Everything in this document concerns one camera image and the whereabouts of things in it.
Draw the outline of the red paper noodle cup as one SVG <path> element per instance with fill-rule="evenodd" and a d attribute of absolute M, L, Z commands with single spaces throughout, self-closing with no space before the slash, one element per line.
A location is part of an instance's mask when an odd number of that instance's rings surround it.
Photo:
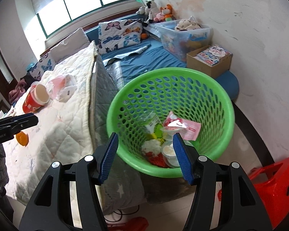
<path fill-rule="evenodd" d="M 25 114 L 37 112 L 49 102 L 49 99 L 46 87 L 40 82 L 33 82 L 23 103 L 22 110 Z"/>

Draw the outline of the pink clear plastic bag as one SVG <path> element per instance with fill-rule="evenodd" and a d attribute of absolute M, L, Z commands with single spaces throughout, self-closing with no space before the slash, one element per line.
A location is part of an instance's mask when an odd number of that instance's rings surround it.
<path fill-rule="evenodd" d="M 74 76 L 70 74 L 58 76 L 46 84 L 46 90 L 52 100 L 67 102 L 77 90 Z"/>

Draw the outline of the clear cup with foil lid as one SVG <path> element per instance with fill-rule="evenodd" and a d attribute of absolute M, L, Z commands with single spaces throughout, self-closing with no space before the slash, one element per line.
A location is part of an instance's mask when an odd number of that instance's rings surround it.
<path fill-rule="evenodd" d="M 179 162 L 176 157 L 173 145 L 164 145 L 161 149 L 165 163 L 171 168 L 179 168 Z"/>

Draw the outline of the red spiky plastic ball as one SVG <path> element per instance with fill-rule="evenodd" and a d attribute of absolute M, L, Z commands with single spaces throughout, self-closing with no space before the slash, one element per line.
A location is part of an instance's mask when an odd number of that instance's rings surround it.
<path fill-rule="evenodd" d="M 146 155 L 150 164 L 157 166 L 157 167 L 161 167 L 161 168 L 169 168 L 169 166 L 166 164 L 166 162 L 163 158 L 162 153 L 155 155 L 152 152 L 148 152 L 145 155 Z"/>

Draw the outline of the clear plastic cup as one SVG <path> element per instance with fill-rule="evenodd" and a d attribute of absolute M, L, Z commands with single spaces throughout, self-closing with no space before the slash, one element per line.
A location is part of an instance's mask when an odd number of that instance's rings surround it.
<path fill-rule="evenodd" d="M 171 143 L 173 140 L 173 136 L 176 133 L 180 133 L 182 130 L 184 130 L 184 128 L 182 127 L 162 127 L 161 131 L 162 131 L 162 139 L 163 139 L 163 144 L 165 143 Z"/>

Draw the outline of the red white wrapper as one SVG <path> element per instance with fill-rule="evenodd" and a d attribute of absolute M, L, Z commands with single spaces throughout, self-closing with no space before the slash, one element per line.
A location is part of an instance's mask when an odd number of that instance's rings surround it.
<path fill-rule="evenodd" d="M 161 153 L 161 142 L 157 139 L 145 141 L 141 146 L 141 151 L 147 157 L 157 157 Z"/>

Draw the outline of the pink snack packet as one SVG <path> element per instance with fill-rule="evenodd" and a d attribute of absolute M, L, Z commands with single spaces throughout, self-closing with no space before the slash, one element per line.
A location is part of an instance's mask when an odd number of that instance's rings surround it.
<path fill-rule="evenodd" d="M 201 123 L 180 118 L 172 111 L 169 112 L 162 125 L 163 127 L 169 126 L 184 128 L 184 130 L 182 130 L 179 134 L 186 141 L 196 141 L 202 127 Z"/>

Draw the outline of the pink cloth bundle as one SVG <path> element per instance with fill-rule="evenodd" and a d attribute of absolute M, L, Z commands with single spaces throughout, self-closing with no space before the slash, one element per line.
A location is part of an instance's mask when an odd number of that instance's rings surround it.
<path fill-rule="evenodd" d="M 25 79 L 21 79 L 16 87 L 11 90 L 8 94 L 9 103 L 13 105 L 14 103 L 17 103 L 19 98 L 26 92 L 28 89 L 28 84 L 26 83 Z"/>

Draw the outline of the white quilted table cover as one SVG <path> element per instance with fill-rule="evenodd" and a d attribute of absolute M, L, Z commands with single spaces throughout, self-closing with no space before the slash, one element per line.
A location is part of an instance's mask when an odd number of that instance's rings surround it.
<path fill-rule="evenodd" d="M 41 83 L 69 74 L 76 90 L 66 101 L 50 100 L 37 113 L 38 124 L 26 129 L 29 143 L 15 139 L 3 144 L 9 182 L 8 197 L 27 204 L 54 161 L 75 163 L 104 144 L 106 117 L 118 90 L 94 43 L 43 74 Z"/>

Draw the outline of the dark wooden door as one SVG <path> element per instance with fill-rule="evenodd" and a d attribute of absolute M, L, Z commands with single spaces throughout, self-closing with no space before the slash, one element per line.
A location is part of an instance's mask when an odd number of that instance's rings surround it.
<path fill-rule="evenodd" d="M 9 92 L 15 88 L 17 83 L 18 81 L 11 73 L 0 50 L 0 93 L 7 101 L 9 100 Z"/>

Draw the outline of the red plastic stool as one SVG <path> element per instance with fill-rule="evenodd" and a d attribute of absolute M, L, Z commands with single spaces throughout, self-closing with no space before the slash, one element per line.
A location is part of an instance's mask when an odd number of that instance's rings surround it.
<path fill-rule="evenodd" d="M 289 157 L 249 173 L 273 230 L 289 230 Z"/>

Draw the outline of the left butterfly pillow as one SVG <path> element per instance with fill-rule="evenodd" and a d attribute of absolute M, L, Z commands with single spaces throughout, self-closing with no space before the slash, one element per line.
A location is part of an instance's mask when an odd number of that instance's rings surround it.
<path fill-rule="evenodd" d="M 34 66 L 29 70 L 29 74 L 37 81 L 40 81 L 44 72 L 52 71 L 57 62 L 54 60 L 51 52 L 45 54 Z"/>

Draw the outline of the butterfly pillow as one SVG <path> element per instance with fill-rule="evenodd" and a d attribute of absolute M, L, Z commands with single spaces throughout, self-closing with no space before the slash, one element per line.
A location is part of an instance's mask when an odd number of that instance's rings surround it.
<path fill-rule="evenodd" d="M 44 72 L 52 71 L 57 62 L 54 60 L 51 52 L 45 54 L 34 66 L 29 70 L 29 74 L 37 81 L 40 81 Z"/>
<path fill-rule="evenodd" d="M 98 25 L 101 55 L 141 43 L 142 19 L 116 19 Z"/>

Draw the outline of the grey square cushion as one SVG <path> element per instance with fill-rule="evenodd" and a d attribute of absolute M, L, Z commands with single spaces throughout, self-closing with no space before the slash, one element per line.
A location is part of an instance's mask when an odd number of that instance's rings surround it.
<path fill-rule="evenodd" d="M 90 45 L 89 38 L 82 28 L 78 28 L 71 35 L 60 41 L 51 48 L 50 53 L 56 63 L 60 63 L 66 58 L 74 55 L 80 50 Z"/>

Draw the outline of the green plastic waste basket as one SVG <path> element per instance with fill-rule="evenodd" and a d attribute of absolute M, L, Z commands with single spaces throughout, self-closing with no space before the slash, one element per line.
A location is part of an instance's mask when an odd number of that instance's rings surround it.
<path fill-rule="evenodd" d="M 147 140 L 141 116 L 154 112 L 164 121 L 176 116 L 201 124 L 193 146 L 215 161 L 225 152 L 234 131 L 234 109 L 225 89 L 213 78 L 188 68 L 161 68 L 134 78 L 114 97 L 107 113 L 107 133 L 118 134 L 117 155 L 144 174 L 180 178 L 179 168 L 152 165 L 141 146 Z"/>

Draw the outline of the right butterfly pillow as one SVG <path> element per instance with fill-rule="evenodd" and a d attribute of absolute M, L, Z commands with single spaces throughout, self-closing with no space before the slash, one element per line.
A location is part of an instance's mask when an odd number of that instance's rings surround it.
<path fill-rule="evenodd" d="M 141 43 L 142 19 L 116 19 L 98 25 L 101 55 Z"/>

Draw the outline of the cardboard box with books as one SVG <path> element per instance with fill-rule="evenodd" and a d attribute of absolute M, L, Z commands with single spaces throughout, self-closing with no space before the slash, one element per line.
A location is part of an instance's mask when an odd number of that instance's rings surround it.
<path fill-rule="evenodd" d="M 208 45 L 187 53 L 187 68 L 217 78 L 230 69 L 233 54 L 219 45 Z"/>

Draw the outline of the blue sofa mattress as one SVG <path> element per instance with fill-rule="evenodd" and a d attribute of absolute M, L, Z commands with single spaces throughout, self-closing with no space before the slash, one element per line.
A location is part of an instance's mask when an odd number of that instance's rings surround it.
<path fill-rule="evenodd" d="M 98 26 L 85 31 L 90 41 L 100 46 L 98 39 Z M 104 66 L 113 79 L 117 90 L 134 78 L 159 68 L 180 67 L 186 68 L 187 64 L 179 61 L 175 56 L 166 51 L 161 41 L 153 37 L 142 40 L 140 44 L 112 53 L 102 55 Z M 215 80 L 225 89 L 230 99 L 234 100 L 239 94 L 239 82 L 230 71 L 225 71 Z"/>

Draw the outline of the clear plastic storage bin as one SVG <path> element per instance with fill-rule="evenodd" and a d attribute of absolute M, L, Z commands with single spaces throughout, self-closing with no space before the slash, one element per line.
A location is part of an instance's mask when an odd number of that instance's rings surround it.
<path fill-rule="evenodd" d="M 187 53 L 209 45 L 213 28 L 200 24 L 199 29 L 175 31 L 180 20 L 165 21 L 155 26 L 160 34 L 162 46 L 181 62 L 186 62 Z"/>

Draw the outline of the cow plush toy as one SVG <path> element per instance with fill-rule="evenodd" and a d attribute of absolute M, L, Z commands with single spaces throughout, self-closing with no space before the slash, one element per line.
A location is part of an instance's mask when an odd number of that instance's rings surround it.
<path fill-rule="evenodd" d="M 140 7 L 136 12 L 137 15 L 145 16 L 145 20 L 143 22 L 145 25 L 153 23 L 158 13 L 160 13 L 160 9 L 157 7 L 155 0 L 146 1 L 145 6 Z"/>

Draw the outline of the pink plush toy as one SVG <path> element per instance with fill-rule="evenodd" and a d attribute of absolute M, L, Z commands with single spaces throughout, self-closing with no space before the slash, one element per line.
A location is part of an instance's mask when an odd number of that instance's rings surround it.
<path fill-rule="evenodd" d="M 160 22 L 164 22 L 165 21 L 165 15 L 162 14 L 162 12 L 156 14 L 156 16 L 154 17 L 153 21 L 155 23 L 160 23 Z"/>

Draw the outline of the orange fox plush toy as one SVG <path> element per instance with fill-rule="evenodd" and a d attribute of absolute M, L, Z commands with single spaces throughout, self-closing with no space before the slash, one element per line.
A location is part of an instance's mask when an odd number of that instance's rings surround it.
<path fill-rule="evenodd" d="M 165 7 L 160 7 L 162 16 L 164 17 L 164 21 L 172 21 L 173 20 L 173 8 L 171 4 L 167 4 Z"/>

